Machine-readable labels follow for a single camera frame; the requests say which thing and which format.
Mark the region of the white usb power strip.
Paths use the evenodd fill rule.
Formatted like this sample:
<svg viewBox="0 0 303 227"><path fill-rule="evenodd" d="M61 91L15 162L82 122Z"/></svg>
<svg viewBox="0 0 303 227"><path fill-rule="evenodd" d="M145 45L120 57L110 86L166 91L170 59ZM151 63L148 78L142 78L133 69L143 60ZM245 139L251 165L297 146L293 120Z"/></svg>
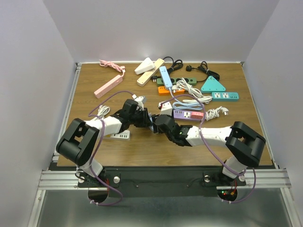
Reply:
<svg viewBox="0 0 303 227"><path fill-rule="evenodd" d="M129 130L125 130L121 133L114 133L114 134L110 134L110 135L106 135L104 137L104 139L107 140L122 140L122 141L129 141L130 140L130 131Z"/></svg>

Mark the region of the round light blue socket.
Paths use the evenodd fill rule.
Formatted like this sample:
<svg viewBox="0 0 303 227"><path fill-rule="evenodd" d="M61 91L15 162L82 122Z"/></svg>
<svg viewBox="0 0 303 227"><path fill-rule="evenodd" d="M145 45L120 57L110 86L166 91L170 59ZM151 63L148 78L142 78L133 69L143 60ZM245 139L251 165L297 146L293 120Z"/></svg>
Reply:
<svg viewBox="0 0 303 227"><path fill-rule="evenodd" d="M156 121L158 116L159 116L158 114L149 113L149 119L150 119L150 122L151 122L151 125L149 127L150 127L151 131L153 131L153 133L158 133L158 127L155 124L155 121Z"/></svg>

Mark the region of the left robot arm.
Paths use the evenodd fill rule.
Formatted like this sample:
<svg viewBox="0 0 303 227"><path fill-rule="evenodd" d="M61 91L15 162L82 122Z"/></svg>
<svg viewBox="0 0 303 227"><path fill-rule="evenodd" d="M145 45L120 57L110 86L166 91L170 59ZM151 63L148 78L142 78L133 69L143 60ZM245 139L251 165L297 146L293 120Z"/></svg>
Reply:
<svg viewBox="0 0 303 227"><path fill-rule="evenodd" d="M87 173L94 186L101 186L105 182L103 166L92 158L97 139L102 135L122 133L130 125L150 127L152 123L144 103L145 97L139 96L127 99L122 109L106 118L90 121L74 119L59 139L56 151Z"/></svg>

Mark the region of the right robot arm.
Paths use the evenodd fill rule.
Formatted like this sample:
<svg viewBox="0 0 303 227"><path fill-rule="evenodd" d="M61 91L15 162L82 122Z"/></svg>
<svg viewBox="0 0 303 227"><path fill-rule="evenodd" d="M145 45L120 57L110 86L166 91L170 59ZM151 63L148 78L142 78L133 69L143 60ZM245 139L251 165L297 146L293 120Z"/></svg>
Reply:
<svg viewBox="0 0 303 227"><path fill-rule="evenodd" d="M236 177L244 175L246 169L259 166L266 139L243 122L235 122L223 128L202 128L193 125L178 125L167 114L155 116L152 120L156 133L164 133L168 140L178 146L195 147L205 145L211 154L223 165L218 180L229 184ZM226 147L232 156L223 162L211 146Z"/></svg>

